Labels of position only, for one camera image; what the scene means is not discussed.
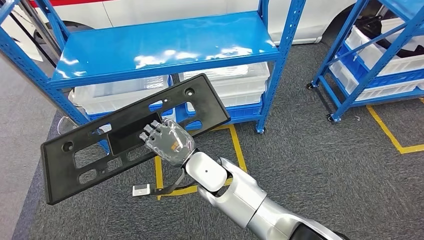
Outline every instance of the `cable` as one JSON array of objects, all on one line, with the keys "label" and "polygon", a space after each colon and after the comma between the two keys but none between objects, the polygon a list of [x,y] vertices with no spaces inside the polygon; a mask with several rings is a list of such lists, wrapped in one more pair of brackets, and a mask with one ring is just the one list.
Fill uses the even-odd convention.
[{"label": "cable", "polygon": [[44,51],[44,49],[40,46],[40,44],[31,36],[31,34],[27,31],[27,29],[21,24],[21,22],[13,15],[13,13],[9,13],[9,16],[14,20],[14,22],[22,29],[25,35],[32,41],[33,44],[37,47],[37,49],[44,55],[47,61],[56,68],[56,63],[50,58],[50,56]]}]

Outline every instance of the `black object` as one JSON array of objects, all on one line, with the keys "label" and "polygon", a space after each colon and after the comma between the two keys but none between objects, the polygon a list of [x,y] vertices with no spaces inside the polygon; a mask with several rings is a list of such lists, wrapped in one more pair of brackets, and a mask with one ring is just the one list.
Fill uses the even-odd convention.
[{"label": "black object", "polygon": [[[356,20],[355,26],[368,38],[374,39],[382,34],[382,16],[367,17],[363,16],[361,19]],[[388,49],[392,43],[387,39],[382,39],[376,42],[378,45]],[[424,47],[418,45],[415,51],[406,49],[399,50],[396,55],[400,58],[408,58],[424,54]]]},{"label": "black object", "polygon": [[40,44],[34,39],[34,37],[28,32],[28,30],[22,25],[22,23],[13,15],[13,13],[9,13],[9,16],[13,19],[13,21],[22,29],[25,35],[31,40],[31,42],[37,47],[37,49],[42,53],[42,55],[49,61],[49,63],[56,68],[56,63],[50,58],[46,51],[40,46]]},{"label": "black object", "polygon": [[[162,108],[150,111],[149,105],[158,101],[162,101]],[[201,129],[190,132],[194,137],[230,120],[207,76],[199,74],[43,143],[41,157],[47,204],[59,203],[155,157],[156,154],[150,152],[131,160],[128,153],[144,145],[139,134],[146,124],[153,120],[160,122],[162,112],[185,102],[193,105],[196,114],[178,124],[184,128],[191,122],[200,121]],[[112,130],[102,133],[99,128],[107,124]],[[99,142],[107,142],[109,154],[78,168],[75,153]],[[117,159],[120,159],[120,166],[109,169],[109,163]],[[80,177],[89,172],[95,176],[87,182],[81,181]]]},{"label": "black object", "polygon": [[289,240],[326,240],[323,236],[319,235],[316,231],[310,229],[305,224],[301,223],[296,230],[294,230]]}]

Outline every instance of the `transparent plastic bin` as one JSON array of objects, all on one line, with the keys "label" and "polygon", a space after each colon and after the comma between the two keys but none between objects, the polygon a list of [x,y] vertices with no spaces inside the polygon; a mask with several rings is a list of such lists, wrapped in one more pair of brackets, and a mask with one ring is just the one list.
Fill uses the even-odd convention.
[{"label": "transparent plastic bin", "polygon": [[[263,90],[251,91],[238,95],[219,95],[219,98],[221,99],[222,104],[224,104],[227,108],[240,105],[257,104],[261,102],[261,96],[263,93]],[[189,102],[187,103],[187,109],[189,112],[195,111],[193,105]]]},{"label": "transparent plastic bin", "polygon": [[[337,78],[348,94],[351,94],[358,86],[358,81],[349,69],[340,61],[333,63],[329,67],[332,74]],[[395,94],[407,93],[413,91],[417,85],[423,84],[424,79],[406,81],[401,83],[389,84],[378,87],[366,88],[355,101],[368,100]]]},{"label": "transparent plastic bin", "polygon": [[180,73],[179,80],[185,81],[205,73],[216,93],[220,96],[239,95],[249,92],[264,92],[270,77],[266,62],[227,66]]},{"label": "transparent plastic bin", "polygon": [[[108,113],[132,104],[172,85],[170,75],[78,86],[72,102],[82,106],[87,114]],[[152,110],[162,104],[152,104]]]},{"label": "transparent plastic bin", "polygon": [[[423,42],[419,42],[419,44],[424,45],[424,38],[414,38],[413,40],[414,41],[404,46],[404,48],[411,49],[413,46],[416,46],[418,44],[417,41],[423,41]],[[370,39],[367,36],[365,36],[365,34],[363,34],[356,26],[353,26],[351,33],[349,37],[346,39],[345,43],[348,46],[348,48],[352,50],[369,41]],[[373,43],[359,50],[357,52],[357,56],[356,54],[353,54],[352,56],[346,56],[346,58],[349,58],[349,57],[353,58],[354,61],[356,57],[360,58],[361,61],[363,62],[365,70],[369,72],[370,69],[374,67],[374,65],[383,56],[385,52],[386,52],[385,48],[377,45],[376,43]],[[416,71],[423,68],[424,68],[424,55],[404,57],[404,58],[400,58],[395,55],[393,59],[380,71],[380,73],[377,76]]]}]

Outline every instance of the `silver robotic arm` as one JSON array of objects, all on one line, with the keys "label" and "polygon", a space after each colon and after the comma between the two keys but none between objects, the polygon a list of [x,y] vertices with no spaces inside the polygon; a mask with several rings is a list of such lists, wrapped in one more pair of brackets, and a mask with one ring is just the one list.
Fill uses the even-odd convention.
[{"label": "silver robotic arm", "polygon": [[[185,174],[198,183],[199,194],[220,209],[241,228],[249,228],[262,240],[346,240],[319,224],[299,216],[267,197],[255,179],[225,158],[213,160],[196,149],[195,142],[172,120],[153,121],[140,134],[146,146],[181,168],[182,174],[171,187],[156,189],[152,185],[133,187],[133,196],[161,195],[172,192]],[[227,178],[232,178],[224,190]]]}]

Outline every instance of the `blue shelving unit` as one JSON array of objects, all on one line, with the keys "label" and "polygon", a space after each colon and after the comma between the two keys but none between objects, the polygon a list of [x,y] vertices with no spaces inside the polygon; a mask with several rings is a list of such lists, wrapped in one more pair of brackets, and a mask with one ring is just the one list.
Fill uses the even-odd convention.
[{"label": "blue shelving unit", "polygon": [[[257,11],[72,33],[49,0],[35,1],[62,49],[53,75],[47,77],[3,29],[0,49],[77,124],[88,119],[61,94],[63,88],[274,61],[260,114],[233,120],[256,121],[257,132],[263,133],[306,0],[291,1],[279,47],[267,30],[269,0],[261,0]],[[0,20],[18,0],[7,2],[0,9]],[[178,107],[176,114],[184,111]]]},{"label": "blue shelving unit", "polygon": [[[424,35],[424,1],[422,0],[379,0],[383,5],[385,5],[393,13],[397,14],[401,19],[405,21],[404,24],[372,39],[371,41],[355,48],[350,49],[344,45],[344,41],[348,36],[352,26],[355,23],[355,20],[358,18],[361,11],[368,4],[369,0],[358,0],[354,5],[352,11],[350,12],[349,17],[344,23],[340,33],[338,34],[334,44],[331,46],[327,56],[325,57],[324,62],[319,68],[318,73],[311,83],[306,85],[308,89],[313,89],[318,87],[319,84],[322,84],[324,89],[327,91],[329,97],[332,99],[336,105],[336,111],[327,116],[329,121],[339,122],[341,121],[341,116],[349,108],[363,106],[368,104],[380,104],[384,102],[393,102],[406,99],[419,98],[424,96],[424,90],[415,88],[413,91],[393,94],[389,96],[382,96],[371,98],[367,100],[356,101],[357,97],[366,89],[367,87],[378,87],[384,86],[393,83],[399,83],[402,81],[416,80],[423,78],[424,76],[424,67],[421,70],[402,72],[391,75],[377,76],[379,72],[387,65],[387,63],[396,55],[396,53],[402,49],[402,47],[407,44],[412,37]],[[386,38],[387,36],[396,33],[397,31],[403,29],[402,33],[397,37],[397,39],[391,44],[387,51],[382,55],[382,57],[376,62],[372,69],[368,69],[361,60],[353,62],[352,59],[355,59],[355,53],[361,49]],[[349,94],[346,92],[343,84],[331,74],[329,71],[329,66],[336,61],[342,61],[345,65],[349,66],[350,69],[356,69],[353,72],[355,75],[358,86]],[[327,80],[324,76],[330,73],[336,85],[340,88],[341,92],[344,94],[344,100],[340,101],[338,97],[333,92]]]}]

